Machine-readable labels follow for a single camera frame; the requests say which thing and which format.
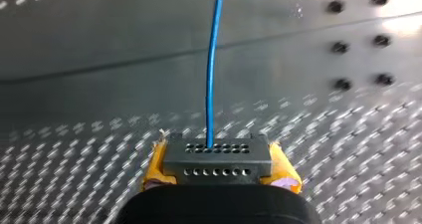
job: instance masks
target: gray metal panel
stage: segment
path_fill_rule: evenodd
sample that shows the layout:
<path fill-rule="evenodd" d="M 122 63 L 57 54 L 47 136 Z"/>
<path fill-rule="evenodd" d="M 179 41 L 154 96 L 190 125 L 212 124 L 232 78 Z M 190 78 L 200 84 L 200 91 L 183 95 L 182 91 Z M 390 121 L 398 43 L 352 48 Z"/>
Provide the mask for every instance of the gray metal panel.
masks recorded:
<path fill-rule="evenodd" d="M 145 62 L 205 49 L 213 0 L 0 0 L 1 80 Z M 403 16 L 420 0 L 225 0 L 221 45 Z"/>
<path fill-rule="evenodd" d="M 205 135 L 213 0 L 16 1 L 0 11 L 2 80 L 73 73 L 0 86 L 0 131 L 14 130 L 0 137 L 0 216 L 103 223 L 138 191 L 160 129 Z M 338 15 L 329 1 L 225 0 L 217 137 L 280 140 L 325 223 L 421 222 L 421 0 L 343 0 Z M 378 34 L 392 44 L 373 47 Z M 343 77 L 351 90 L 334 91 Z"/>

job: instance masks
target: perforated metal sheet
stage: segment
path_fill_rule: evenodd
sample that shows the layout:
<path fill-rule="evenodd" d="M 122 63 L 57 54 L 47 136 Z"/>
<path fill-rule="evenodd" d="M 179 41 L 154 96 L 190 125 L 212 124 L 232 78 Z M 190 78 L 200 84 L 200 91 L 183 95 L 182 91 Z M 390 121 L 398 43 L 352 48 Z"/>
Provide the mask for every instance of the perforated metal sheet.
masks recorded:
<path fill-rule="evenodd" d="M 303 196 L 324 223 L 418 223 L 422 103 L 400 93 L 372 95 L 372 101 L 310 106 L 296 113 L 286 111 L 287 100 L 233 107 L 220 112 L 217 135 L 260 131 L 280 140 L 304 179 Z M 223 118 L 242 112 L 252 119 L 226 123 Z M 101 223 L 112 218 L 139 188 L 150 146 L 160 134 L 155 126 L 162 126 L 164 134 L 173 130 L 202 137 L 203 129 L 193 127 L 200 126 L 195 122 L 200 114 L 174 114 L 175 121 L 156 113 L 13 132 L 2 149 L 3 221 Z M 184 119 L 191 125 L 184 126 Z"/>

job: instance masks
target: blue wire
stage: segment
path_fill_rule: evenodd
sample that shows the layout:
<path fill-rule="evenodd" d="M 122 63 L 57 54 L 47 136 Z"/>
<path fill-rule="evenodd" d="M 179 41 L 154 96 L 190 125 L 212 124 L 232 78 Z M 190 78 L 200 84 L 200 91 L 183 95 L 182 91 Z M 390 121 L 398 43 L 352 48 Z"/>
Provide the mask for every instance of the blue wire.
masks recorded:
<path fill-rule="evenodd" d="M 215 50 L 217 47 L 218 28 L 220 26 L 221 10 L 223 0 L 215 0 L 214 17 L 212 21 L 212 30 L 210 45 L 208 48 L 207 64 L 207 147 L 211 148 L 214 144 L 214 63 Z"/>

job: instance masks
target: cable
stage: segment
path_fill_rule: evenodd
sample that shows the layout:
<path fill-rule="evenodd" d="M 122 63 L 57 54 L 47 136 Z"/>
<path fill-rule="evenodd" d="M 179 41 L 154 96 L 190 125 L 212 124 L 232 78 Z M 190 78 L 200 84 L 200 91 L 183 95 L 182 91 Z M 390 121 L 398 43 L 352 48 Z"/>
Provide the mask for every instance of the cable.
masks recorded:
<path fill-rule="evenodd" d="M 217 47 L 218 28 L 220 26 L 221 10 L 223 0 L 215 0 L 214 17 L 212 21 L 210 45 L 208 48 L 207 64 L 207 95 L 206 95 L 206 116 L 207 116 L 207 147 L 214 144 L 214 63 L 215 49 Z"/>

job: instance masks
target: black rubber cover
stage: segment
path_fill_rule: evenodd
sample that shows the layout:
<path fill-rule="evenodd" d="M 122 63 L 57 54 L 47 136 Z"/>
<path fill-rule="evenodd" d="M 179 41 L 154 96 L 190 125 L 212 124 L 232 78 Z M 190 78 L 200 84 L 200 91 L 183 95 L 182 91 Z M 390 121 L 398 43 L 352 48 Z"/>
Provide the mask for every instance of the black rubber cover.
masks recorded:
<path fill-rule="evenodd" d="M 117 224 L 320 224 L 301 196 L 268 185 L 166 185 L 142 192 Z"/>

